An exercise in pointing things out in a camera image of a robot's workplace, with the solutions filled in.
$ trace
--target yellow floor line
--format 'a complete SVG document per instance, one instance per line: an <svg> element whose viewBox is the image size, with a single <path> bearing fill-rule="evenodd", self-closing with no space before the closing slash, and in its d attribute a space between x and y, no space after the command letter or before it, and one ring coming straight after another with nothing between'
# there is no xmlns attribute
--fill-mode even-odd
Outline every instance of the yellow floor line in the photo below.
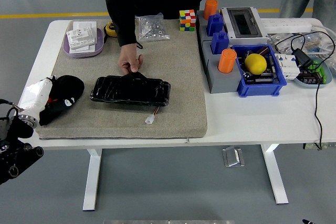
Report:
<svg viewBox="0 0 336 224"><path fill-rule="evenodd" d="M312 8L307 8L306 12L312 12ZM259 13L278 13L279 9L258 9ZM40 14L6 14L0 15L0 19L5 18L49 18L49 17L84 17L84 16L109 16L108 13L40 13Z"/></svg>
<svg viewBox="0 0 336 224"><path fill-rule="evenodd" d="M0 18L49 18L49 17L82 17L82 16L109 16L108 13L40 13L40 14L8 14Z"/></svg>
<svg viewBox="0 0 336 224"><path fill-rule="evenodd" d="M259 13L278 13L280 9L258 9ZM306 8L305 12L312 12L313 8Z"/></svg>

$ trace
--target power adapter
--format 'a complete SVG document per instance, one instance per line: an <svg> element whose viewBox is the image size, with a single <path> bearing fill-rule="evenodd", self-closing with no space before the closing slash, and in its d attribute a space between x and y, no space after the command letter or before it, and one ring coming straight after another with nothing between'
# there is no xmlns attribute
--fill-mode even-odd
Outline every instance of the power adapter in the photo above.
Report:
<svg viewBox="0 0 336 224"><path fill-rule="evenodd" d="M298 67L309 67L313 64L313 60L309 58L301 49L297 48L293 51L293 55L295 55Z"/></svg>

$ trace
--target hand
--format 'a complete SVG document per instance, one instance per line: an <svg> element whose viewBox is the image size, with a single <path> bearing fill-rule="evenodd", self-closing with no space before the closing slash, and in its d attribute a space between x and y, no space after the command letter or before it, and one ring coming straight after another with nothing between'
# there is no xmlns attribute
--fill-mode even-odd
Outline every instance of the hand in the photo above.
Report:
<svg viewBox="0 0 336 224"><path fill-rule="evenodd" d="M124 74L135 73L140 69L143 56L139 55L137 59L136 44L128 44L121 47L118 66Z"/></svg>

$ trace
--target blue bin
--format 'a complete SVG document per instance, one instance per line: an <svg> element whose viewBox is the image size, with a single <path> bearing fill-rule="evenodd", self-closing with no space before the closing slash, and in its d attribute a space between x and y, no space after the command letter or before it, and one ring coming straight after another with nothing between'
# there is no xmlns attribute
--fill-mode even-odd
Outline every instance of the blue bin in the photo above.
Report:
<svg viewBox="0 0 336 224"><path fill-rule="evenodd" d="M243 70L240 67L238 60L239 56L245 55L247 51L257 52L262 47L268 47L270 49L270 54L273 58L275 72L279 79L279 83L270 83L270 84L246 84L243 76ZM285 78L283 77L282 71L280 69L278 60L275 57L273 49L270 45L241 45L241 46L232 46L232 49L237 52L236 62L238 65L239 72L242 76L242 79L238 85L237 92L240 97L247 97L251 95L272 95L277 97L279 95L280 89L287 84Z"/></svg>

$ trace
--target gray felt mat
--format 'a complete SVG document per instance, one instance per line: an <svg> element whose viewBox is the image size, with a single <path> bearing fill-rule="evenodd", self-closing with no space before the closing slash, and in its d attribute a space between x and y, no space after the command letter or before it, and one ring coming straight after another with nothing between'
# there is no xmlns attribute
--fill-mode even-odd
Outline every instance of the gray felt mat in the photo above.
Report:
<svg viewBox="0 0 336 224"><path fill-rule="evenodd" d="M97 20L102 29L108 20ZM144 63L140 72L171 84L170 102L159 109L153 124L145 119L152 106L92 102L89 98L98 77L121 76L117 66L120 47L108 38L103 51L92 58L75 59L62 47L53 75L80 78L85 84L82 97L73 107L46 126L36 129L40 138L180 138L202 137L207 121L200 55L196 32L179 31L178 20L165 20L170 40L142 42Z"/></svg>

